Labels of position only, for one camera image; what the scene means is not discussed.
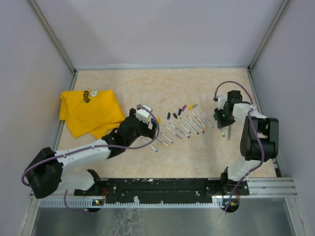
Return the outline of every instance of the speckled countertop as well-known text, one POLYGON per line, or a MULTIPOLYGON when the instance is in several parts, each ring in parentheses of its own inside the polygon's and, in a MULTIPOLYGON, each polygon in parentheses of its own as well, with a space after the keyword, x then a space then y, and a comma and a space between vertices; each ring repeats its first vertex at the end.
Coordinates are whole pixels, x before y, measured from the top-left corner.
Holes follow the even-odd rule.
MULTIPOLYGON (((153 108, 156 117, 161 117, 161 130, 174 143, 166 147, 159 141, 150 147, 139 150, 127 150, 114 158, 98 161, 77 170, 94 169, 100 177, 220 177, 224 169, 240 155, 240 138, 243 126, 239 121, 232 125, 231 140, 222 137, 213 119, 217 103, 212 99, 216 87, 226 80, 241 83, 252 95, 252 89, 245 68, 202 68, 202 69, 128 69, 128 70, 93 70, 80 71, 74 90, 109 90, 112 89, 127 116, 129 109, 137 104, 146 104, 153 108), (177 113, 185 104, 197 103, 193 110, 202 112, 214 129, 205 129, 199 135, 191 133, 190 138, 181 142, 165 129, 169 122, 179 126, 179 119, 167 113, 177 113)), ((223 85, 218 92, 226 94, 232 89, 241 90, 237 85, 223 85)), ((188 108, 180 117, 193 118, 188 108)), ((75 148, 95 141, 91 134, 74 139, 67 126, 63 127, 58 150, 75 148)), ((132 147, 143 145, 137 139, 132 147)), ((275 177, 272 160, 251 174, 252 177, 275 177)))

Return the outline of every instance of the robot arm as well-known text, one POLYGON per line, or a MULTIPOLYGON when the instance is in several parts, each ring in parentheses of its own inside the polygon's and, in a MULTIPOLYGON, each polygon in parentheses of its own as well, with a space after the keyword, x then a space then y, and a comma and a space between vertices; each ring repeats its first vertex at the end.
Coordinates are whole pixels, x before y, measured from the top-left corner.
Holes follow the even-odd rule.
POLYGON ((69 150, 52 151, 50 147, 42 149, 27 169, 34 164, 43 164, 31 169, 25 174, 36 198, 44 198, 56 190, 79 189, 87 191, 99 179, 96 172, 69 172, 70 170, 94 161, 112 158, 123 153, 138 137, 145 136, 153 139, 157 124, 154 122, 149 129, 150 114, 140 107, 131 109, 129 116, 101 139, 85 146, 69 150))
POLYGON ((233 90, 228 92, 227 96, 218 96, 217 101, 218 108, 215 109, 215 115, 218 128, 232 125, 235 118, 244 125, 240 143, 241 156, 225 170, 227 179, 239 181, 261 162, 260 146, 250 126, 248 112, 251 110, 252 122, 257 133, 264 135, 259 138, 264 150, 264 162, 277 157, 279 121, 260 114, 253 105, 243 102, 240 91, 233 90))

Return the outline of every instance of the gray wall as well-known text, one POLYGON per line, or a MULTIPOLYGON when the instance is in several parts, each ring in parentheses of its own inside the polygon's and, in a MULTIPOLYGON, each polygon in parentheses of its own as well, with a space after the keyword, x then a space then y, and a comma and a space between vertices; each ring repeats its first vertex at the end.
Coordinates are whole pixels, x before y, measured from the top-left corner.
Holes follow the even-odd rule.
POLYGON ((74 66, 247 66, 282 0, 37 0, 74 66))
POLYGON ((27 1, 2 1, 0 32, 0 231, 14 236, 31 191, 21 175, 51 144, 71 73, 27 1))
POLYGON ((253 72, 267 115, 280 120, 280 161, 310 222, 315 218, 314 13, 315 1, 291 1, 253 72))

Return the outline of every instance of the yellow t-shirt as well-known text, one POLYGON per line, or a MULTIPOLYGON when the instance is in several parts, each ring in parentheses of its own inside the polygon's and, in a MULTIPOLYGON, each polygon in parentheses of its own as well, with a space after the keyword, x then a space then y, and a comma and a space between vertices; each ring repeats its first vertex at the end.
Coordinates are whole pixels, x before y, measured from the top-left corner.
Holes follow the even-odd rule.
POLYGON ((99 139, 125 119, 112 90, 65 91, 60 99, 60 120, 74 138, 90 132, 99 139))

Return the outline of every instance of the marker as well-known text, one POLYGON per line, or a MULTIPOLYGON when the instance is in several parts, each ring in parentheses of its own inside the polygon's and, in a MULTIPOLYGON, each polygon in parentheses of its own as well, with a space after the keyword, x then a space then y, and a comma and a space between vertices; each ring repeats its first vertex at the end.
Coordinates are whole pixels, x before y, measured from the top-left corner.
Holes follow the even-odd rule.
POLYGON ((195 130, 190 124, 188 124, 183 118, 181 120, 190 128, 192 129, 196 134, 199 134, 197 130, 195 130))
POLYGON ((171 123, 169 123, 169 125, 172 126, 174 129, 176 129, 181 134, 184 134, 187 138, 189 138, 189 135, 186 134, 184 131, 180 130, 179 128, 177 128, 176 126, 172 125, 171 123))
POLYGON ((172 134, 174 134, 177 138, 179 138, 180 140, 184 141, 184 139, 183 139, 181 136, 179 136, 178 134, 176 134, 175 132, 173 132, 170 128, 168 128, 167 126, 165 126, 165 128, 167 128, 167 130, 168 130, 169 132, 171 132, 172 134))
POLYGON ((188 133, 191 133, 191 131, 190 131, 189 129, 187 129, 184 125, 180 124, 179 122, 178 122, 178 124, 179 124, 182 128, 184 128, 188 133))
POLYGON ((199 119, 199 117, 198 117, 193 111, 191 111, 191 112, 192 112, 192 114, 196 117, 196 119, 201 123, 201 125, 202 125, 203 127, 207 128, 207 126, 201 121, 201 119, 199 119))
MULTIPOLYGON (((144 138, 142 138, 142 140, 143 140, 146 144, 149 143, 149 142, 146 141, 144 138)), ((152 146, 151 144, 149 144, 149 146, 150 146, 155 152, 158 152, 158 150, 157 150, 154 146, 152 146)))
POLYGON ((222 136, 225 137, 225 133, 224 133, 223 129, 220 128, 219 130, 221 131, 222 136))
POLYGON ((202 112, 200 112, 200 114, 201 114, 202 117, 205 119, 205 121, 210 125, 210 127, 213 129, 213 125, 211 125, 210 121, 208 121, 208 119, 205 117, 205 115, 202 114, 202 112))
POLYGON ((192 119, 192 118, 190 118, 189 116, 187 116, 188 117, 188 119, 190 119, 190 121, 194 124, 194 125, 196 125, 196 127, 202 132, 202 133, 204 133, 205 131, 203 131, 202 129, 201 129, 201 127, 192 119))
POLYGON ((168 138, 165 134, 163 134, 162 132, 160 132, 160 134, 163 135, 163 137, 166 138, 168 141, 170 141, 171 143, 173 143, 173 141, 172 141, 170 138, 168 138))
POLYGON ((229 125, 229 126, 228 126, 228 133, 227 133, 227 139, 228 139, 228 140, 231 140, 231 132, 232 132, 232 126, 229 125))
POLYGON ((163 143, 165 146, 167 146, 167 147, 169 147, 169 145, 166 143, 166 142, 164 142, 162 139, 160 139, 159 137, 157 138, 157 140, 159 140, 161 143, 163 143))

